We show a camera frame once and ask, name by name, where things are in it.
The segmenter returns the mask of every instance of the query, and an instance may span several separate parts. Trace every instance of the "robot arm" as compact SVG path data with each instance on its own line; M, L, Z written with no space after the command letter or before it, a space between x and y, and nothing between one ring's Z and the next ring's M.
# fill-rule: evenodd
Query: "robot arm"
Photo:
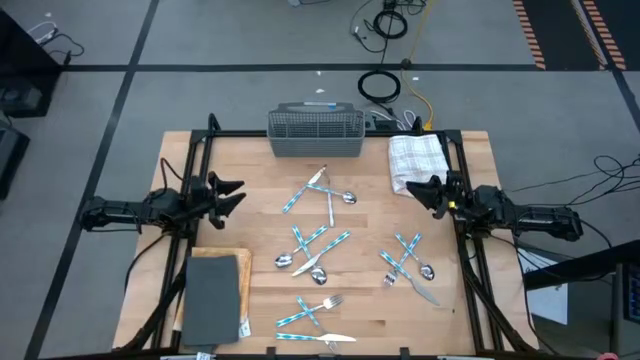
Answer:
M441 219L448 211L472 230L510 229L516 236L541 231L567 241L576 241L583 234L578 213L567 207L516 205L495 186L482 185L469 194L463 189L460 175L452 171L447 173L446 184L437 176L427 183L407 182L407 190L427 209L436 211L434 218Z
M221 216L228 217L245 198L245 193L229 195L244 185L244 181L223 181L215 172L208 176L209 187L194 177L188 195L180 195L174 189L154 190L142 202L108 201L99 196L84 204L80 216L83 229L91 231L111 223L155 225L163 231L180 231L195 218L209 214L209 221L216 229L224 228Z

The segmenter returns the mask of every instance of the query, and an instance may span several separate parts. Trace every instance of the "wooden table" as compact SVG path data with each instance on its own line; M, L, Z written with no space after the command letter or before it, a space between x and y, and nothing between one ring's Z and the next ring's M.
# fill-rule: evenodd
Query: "wooden table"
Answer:
M185 165L189 136L189 132L167 132L160 150L159 158L169 160L179 173ZM473 186L498 185L487 133L463 132L463 139ZM328 331L357 338L355 343L340 344L343 354L395 355L400 347L408 347L412 355L474 354L452 221L448 215L435 220L417 201L392 193L387 151L388 138L367 138L359 158L276 159L266 138L214 139L210 170L223 180L244 180L246 185L241 191L247 197L226 221L226 229L219 231L208 221L201 221L196 246L244 247L253 253L249 306L252 335L236 344L220 346L217 353L264 354L268 346L276 346L278 354L325 353L327 348L322 342L275 340L276 331L318 334L309 319L282 328L276 328L275 322L301 311L296 296L315 306L328 296L343 294L342 305L316 313ZM317 253L343 231L352 232L322 258L329 280L318 286L307 274L291 277L305 262L303 255L297 255L286 270L276 269L273 262L280 253L297 246L291 232L293 224L308 237L328 223L327 197L323 193L307 191L288 214L282 213L284 204L325 163L332 187L352 191L358 203L347 205L334 198L336 227L310 246L311 252ZM179 188L179 180L170 174L168 178L170 186ZM158 165L152 188L161 186ZM416 253L433 266L436 277L432 282L420 281L440 301L440 307L415 293L404 278L391 288L383 286L389 265L379 256L380 249L395 259L404 252L395 232L406 239L417 232L423 234ZM156 228L145 228L137 251L158 234ZM537 347L527 324L514 249L496 240L486 240L485 244L496 304L524 339ZM168 247L169 240L164 240L134 268L114 346L130 340L157 304ZM407 260L405 268L410 273L418 275L417 267L413 259ZM485 344L491 347L486 313L482 305L479 308ZM167 313L163 345L169 344L174 314L172 306Z

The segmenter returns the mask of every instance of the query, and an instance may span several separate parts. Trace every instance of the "cutting board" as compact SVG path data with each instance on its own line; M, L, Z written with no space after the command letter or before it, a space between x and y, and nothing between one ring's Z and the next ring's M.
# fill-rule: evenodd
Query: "cutting board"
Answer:
M220 257L235 255L238 261L238 274L240 284L240 324L249 317L249 284L251 282L251 252L242 248L213 248L213 247L194 247L191 250L193 257ZM182 323L184 321L184 294L180 298L180 305L176 319L173 322L173 330L182 331Z

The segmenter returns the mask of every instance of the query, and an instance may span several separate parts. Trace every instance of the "cutlery basket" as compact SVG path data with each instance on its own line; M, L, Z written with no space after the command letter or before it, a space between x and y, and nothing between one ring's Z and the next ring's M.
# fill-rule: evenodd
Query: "cutlery basket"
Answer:
M364 132L364 114L349 103L280 104L267 127L277 157L357 157Z

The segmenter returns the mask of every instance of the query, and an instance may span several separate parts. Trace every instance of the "checkered dish towel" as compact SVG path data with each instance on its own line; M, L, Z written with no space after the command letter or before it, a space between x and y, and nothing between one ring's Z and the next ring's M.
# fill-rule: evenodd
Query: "checkered dish towel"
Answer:
M394 136L389 139L389 168L393 192L413 197L407 191L407 181L427 182L438 175L447 181L447 160L436 135Z

